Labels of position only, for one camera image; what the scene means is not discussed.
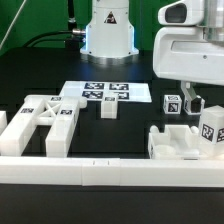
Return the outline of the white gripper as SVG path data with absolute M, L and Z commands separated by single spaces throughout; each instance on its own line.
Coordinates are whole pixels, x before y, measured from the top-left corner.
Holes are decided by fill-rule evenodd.
M 224 0 L 178 0 L 159 10 L 158 21 L 153 70 L 181 80 L 192 115 L 200 115 L 205 100 L 191 82 L 224 85 Z

